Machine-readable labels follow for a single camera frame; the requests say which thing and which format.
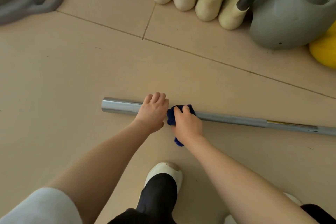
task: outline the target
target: tile floor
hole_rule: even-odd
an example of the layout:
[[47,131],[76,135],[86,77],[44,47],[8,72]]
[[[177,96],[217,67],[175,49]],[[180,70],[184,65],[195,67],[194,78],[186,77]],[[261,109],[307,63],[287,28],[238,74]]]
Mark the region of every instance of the tile floor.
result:
[[[0,216],[132,120],[103,113],[105,96],[163,91],[200,111],[335,127],[335,83],[306,48],[262,49],[246,25],[225,31],[152,0],[65,0],[0,28]],[[335,138],[211,122],[204,130],[223,152],[336,217]],[[176,222],[221,223],[227,208],[168,127],[135,154],[97,223],[135,207],[148,171],[165,160],[184,172]]]

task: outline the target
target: person's left arm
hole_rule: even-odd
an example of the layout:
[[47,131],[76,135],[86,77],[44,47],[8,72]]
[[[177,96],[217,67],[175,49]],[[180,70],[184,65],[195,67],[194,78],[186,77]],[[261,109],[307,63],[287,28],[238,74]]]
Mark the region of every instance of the person's left arm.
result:
[[137,149],[163,127],[168,104],[164,93],[148,95],[131,124],[89,151],[46,187],[68,195],[83,223],[93,224]]

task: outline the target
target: person's right arm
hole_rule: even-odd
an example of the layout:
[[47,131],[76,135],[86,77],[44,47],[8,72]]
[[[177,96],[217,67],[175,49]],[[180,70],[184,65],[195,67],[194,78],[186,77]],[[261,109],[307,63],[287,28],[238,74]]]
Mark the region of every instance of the person's right arm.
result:
[[174,108],[178,140],[201,163],[233,218],[240,224],[317,224],[280,190],[230,158],[203,137],[202,121]]

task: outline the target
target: blue cloth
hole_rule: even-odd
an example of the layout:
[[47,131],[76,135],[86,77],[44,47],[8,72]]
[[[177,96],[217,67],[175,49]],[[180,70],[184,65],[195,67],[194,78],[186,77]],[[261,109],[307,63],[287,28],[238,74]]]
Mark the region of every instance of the blue cloth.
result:
[[[185,105],[174,105],[172,108],[168,109],[168,111],[167,111],[167,116],[168,116],[168,121],[167,121],[167,123],[168,123],[168,125],[170,125],[170,126],[171,126],[171,125],[176,125],[176,122],[175,122],[175,115],[174,115],[174,107],[175,107],[175,106],[177,106],[177,107],[182,111],[182,108],[183,108]],[[187,106],[189,106],[190,113],[192,113],[193,115],[196,115],[196,113],[195,113],[193,107],[192,107],[191,105],[187,105]],[[184,144],[181,143],[176,137],[175,137],[174,142],[175,142],[178,146],[180,146],[180,147],[184,146]]]

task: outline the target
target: white sleeve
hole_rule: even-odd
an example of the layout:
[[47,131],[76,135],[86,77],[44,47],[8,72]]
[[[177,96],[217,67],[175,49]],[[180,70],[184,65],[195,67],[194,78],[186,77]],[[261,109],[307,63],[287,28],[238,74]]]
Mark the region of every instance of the white sleeve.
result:
[[83,224],[73,201],[62,191],[41,188],[0,219],[0,224]]

